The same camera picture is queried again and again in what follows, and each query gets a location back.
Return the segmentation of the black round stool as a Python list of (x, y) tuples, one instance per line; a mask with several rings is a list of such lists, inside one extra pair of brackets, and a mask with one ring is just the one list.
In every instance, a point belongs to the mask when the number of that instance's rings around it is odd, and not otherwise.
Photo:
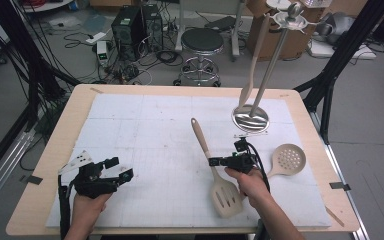
[(201, 85), (212, 82), (214, 87), (220, 87), (221, 81), (217, 64), (209, 59), (223, 50), (224, 40), (213, 29), (193, 28), (186, 30), (180, 37), (183, 50), (193, 53), (182, 65), (179, 76), (173, 81), (174, 86), (180, 86), (183, 79), (191, 80)]

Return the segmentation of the beige wooden spoon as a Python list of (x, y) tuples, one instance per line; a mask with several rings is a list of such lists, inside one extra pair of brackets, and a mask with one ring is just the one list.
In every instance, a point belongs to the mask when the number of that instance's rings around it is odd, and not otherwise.
[(249, 71), (249, 81), (242, 88), (241, 93), (240, 93), (239, 104), (238, 104), (239, 108), (242, 108), (246, 104), (246, 102), (249, 99), (249, 96), (252, 92), (253, 85), (254, 85), (254, 72), (255, 72), (255, 68), (256, 68), (256, 63), (257, 63), (257, 59), (258, 59), (259, 53), (261, 51), (261, 48), (262, 48), (267, 30), (268, 30), (269, 18), (270, 18), (270, 14), (266, 13), (264, 15), (263, 23), (260, 27), (257, 42), (256, 42), (255, 49), (254, 49), (254, 53), (253, 53), (253, 57), (252, 57), (251, 65), (250, 65), (250, 71)]

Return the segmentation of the metal utensil stand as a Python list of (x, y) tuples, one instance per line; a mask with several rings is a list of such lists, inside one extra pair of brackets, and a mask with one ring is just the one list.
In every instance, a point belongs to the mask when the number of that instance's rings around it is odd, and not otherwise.
[(232, 121), (240, 130), (251, 134), (262, 133), (269, 127), (269, 116), (259, 104), (265, 92), (266, 85), (272, 76), (272, 72), (281, 53), (281, 49), (289, 31), (302, 32), (309, 22), (302, 16), (303, 5), (299, 2), (289, 3), (285, 10), (278, 10), (269, 21), (273, 20), (281, 29), (280, 39), (275, 47), (269, 65), (264, 73), (257, 95), (252, 104), (246, 104), (232, 111)]

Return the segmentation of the beige slotted spatula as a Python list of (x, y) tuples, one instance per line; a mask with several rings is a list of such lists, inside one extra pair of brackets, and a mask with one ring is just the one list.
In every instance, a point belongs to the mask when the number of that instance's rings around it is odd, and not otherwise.
[[(199, 122), (192, 118), (191, 125), (206, 159), (210, 160), (211, 154)], [(237, 187), (222, 178), (215, 167), (211, 166), (210, 169), (213, 175), (210, 197), (216, 212), (222, 218), (230, 218), (239, 214), (243, 210), (243, 204)]]

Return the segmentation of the beige perforated skimmer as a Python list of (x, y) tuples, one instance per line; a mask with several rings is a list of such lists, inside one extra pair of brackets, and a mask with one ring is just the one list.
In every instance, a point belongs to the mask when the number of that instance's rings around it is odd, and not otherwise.
[(306, 155), (295, 144), (282, 144), (274, 150), (271, 162), (272, 168), (267, 173), (268, 178), (275, 175), (293, 176), (306, 166)]

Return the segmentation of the black computer tower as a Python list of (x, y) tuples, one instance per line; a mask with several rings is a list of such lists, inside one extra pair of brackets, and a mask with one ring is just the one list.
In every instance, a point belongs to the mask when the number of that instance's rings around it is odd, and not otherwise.
[(155, 4), (143, 5), (142, 16), (149, 50), (152, 52), (162, 50), (163, 24), (158, 7)]
[(140, 7), (121, 7), (111, 27), (119, 57), (136, 61), (139, 58), (138, 45), (144, 38)]

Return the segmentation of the aluminium rail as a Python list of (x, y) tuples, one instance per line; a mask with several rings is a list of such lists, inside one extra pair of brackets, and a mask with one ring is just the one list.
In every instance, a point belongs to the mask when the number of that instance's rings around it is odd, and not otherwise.
[(10, 142), (9, 147), (4, 151), (3, 156), (0, 157), (0, 190), (9, 179), (11, 173), (27, 151), (28, 147), (32, 144), (35, 134), (36, 131), (34, 129), (21, 132)]
[(340, 183), (343, 185), (343, 189), (347, 195), (348, 201), (353, 209), (353, 212), (358, 220), (359, 228), (351, 233), (353, 240), (370, 240), (370, 237), (367, 233), (366, 227), (364, 225), (364, 222), (359, 214), (358, 208), (355, 204), (355, 201), (352, 197), (352, 190), (350, 187), (347, 186), (348, 182), (346, 181), (344, 174), (339, 166), (339, 163), (336, 159), (336, 156), (334, 154), (334, 151), (330, 144), (325, 143), (323, 138), (321, 138), (321, 142), (325, 148), (325, 151), (327, 153), (327, 156), (331, 162), (331, 165), (336, 173), (336, 175), (339, 177)]

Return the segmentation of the black metal frame post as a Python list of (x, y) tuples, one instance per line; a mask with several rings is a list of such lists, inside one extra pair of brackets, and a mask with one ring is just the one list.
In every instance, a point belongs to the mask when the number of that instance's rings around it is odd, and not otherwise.
[(20, 76), (29, 85), (26, 110), (27, 129), (30, 130), (38, 121), (40, 98), (58, 100), (64, 95), (65, 91), (57, 83), (57, 78), (72, 86), (79, 85), (80, 81), (44, 59), (10, 0), (0, 0), (0, 26), (27, 64), (27, 74), (21, 73)]
[(368, 0), (323, 70), (313, 79), (295, 87), (299, 93), (308, 90), (303, 103), (309, 113), (315, 113), (323, 101), (319, 134), (329, 144), (329, 122), (336, 80), (384, 15), (384, 0)]

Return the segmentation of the white grid mat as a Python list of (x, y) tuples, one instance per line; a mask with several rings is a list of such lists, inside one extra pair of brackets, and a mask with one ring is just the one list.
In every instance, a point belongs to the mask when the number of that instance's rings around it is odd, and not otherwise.
[[(240, 131), (231, 119), (238, 100), (232, 97), (98, 94), (75, 142), (70, 160), (82, 151), (94, 162), (112, 157), (119, 165), (105, 177), (133, 168), (133, 179), (107, 202), (96, 227), (110, 228), (254, 228), (259, 216), (243, 201), (243, 210), (221, 218), (210, 197), (213, 175), (195, 137), (198, 120), (211, 156), (235, 151)], [(263, 99), (269, 127), (248, 135), (266, 171), (282, 144), (303, 148), (285, 100)], [(331, 220), (309, 166), (294, 176), (272, 176), (271, 194), (297, 227), (330, 227)]]

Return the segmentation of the person's right hand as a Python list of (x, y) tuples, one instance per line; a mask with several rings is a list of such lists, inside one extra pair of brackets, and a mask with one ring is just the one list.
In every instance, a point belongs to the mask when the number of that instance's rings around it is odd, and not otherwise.
[(252, 207), (262, 208), (271, 200), (271, 195), (258, 169), (252, 169), (248, 174), (245, 174), (226, 167), (225, 172), (237, 181), (240, 193), (248, 197)]

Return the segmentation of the white power strip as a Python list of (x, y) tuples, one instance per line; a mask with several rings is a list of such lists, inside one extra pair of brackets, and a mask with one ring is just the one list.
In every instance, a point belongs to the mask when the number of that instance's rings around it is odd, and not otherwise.
[(105, 36), (106, 36), (106, 33), (99, 32), (99, 33), (93, 35), (91, 38), (86, 39), (85, 41), (86, 41), (87, 43), (89, 43), (89, 44), (93, 44), (93, 43), (95, 43), (95, 42), (101, 40), (101, 39), (102, 39), (103, 37), (105, 37)]

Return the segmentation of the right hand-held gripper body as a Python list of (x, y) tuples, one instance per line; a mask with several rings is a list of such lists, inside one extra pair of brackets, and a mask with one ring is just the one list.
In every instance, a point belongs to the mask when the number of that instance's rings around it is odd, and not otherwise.
[(241, 136), (234, 143), (236, 151), (228, 156), (228, 167), (242, 173), (249, 173), (254, 167), (261, 172), (264, 171), (264, 166), (261, 157), (256, 148), (247, 141), (245, 136)]

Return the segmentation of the grey rounded device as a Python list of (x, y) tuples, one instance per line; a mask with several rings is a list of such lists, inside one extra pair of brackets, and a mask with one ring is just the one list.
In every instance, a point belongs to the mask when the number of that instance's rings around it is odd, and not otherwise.
[(326, 14), (317, 24), (314, 35), (327, 43), (335, 45), (344, 33), (347, 33), (355, 19), (344, 12)]

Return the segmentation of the brown cardboard box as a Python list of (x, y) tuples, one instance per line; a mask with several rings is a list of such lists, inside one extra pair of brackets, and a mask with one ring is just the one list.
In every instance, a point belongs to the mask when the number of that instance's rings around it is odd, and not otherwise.
[[(264, 14), (269, 12), (271, 15), (276, 13), (275, 9), (270, 9), (266, 5), (266, 0), (246, 0), (246, 7), (253, 14), (253, 21), (250, 28), (250, 33), (246, 42), (246, 47), (251, 54), (254, 54), (258, 36), (260, 35), (261, 26), (265, 19)], [(310, 37), (315, 31), (315, 23), (317, 23), (323, 8), (307, 8), (303, 7), (302, 16), (309, 22), (309, 25), (302, 31), (289, 31), (286, 40), (279, 55), (280, 59), (299, 58), (310, 40)], [(275, 47), (280, 39), (281, 29), (273, 21), (269, 21), (269, 27), (266, 30), (263, 45), (258, 54), (260, 61), (268, 61), (271, 59)]]

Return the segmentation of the round white table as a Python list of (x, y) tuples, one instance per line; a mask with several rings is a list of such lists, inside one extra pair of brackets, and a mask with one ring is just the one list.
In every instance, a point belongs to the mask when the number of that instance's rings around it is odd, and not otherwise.
[(57, 9), (62, 6), (66, 6), (69, 3), (71, 3), (73, 0), (38, 0), (38, 1), (43, 1), (43, 2), (38, 2), (36, 5), (34, 5), (33, 3), (22, 4), (22, 8), (28, 13), (43, 12), (43, 11)]

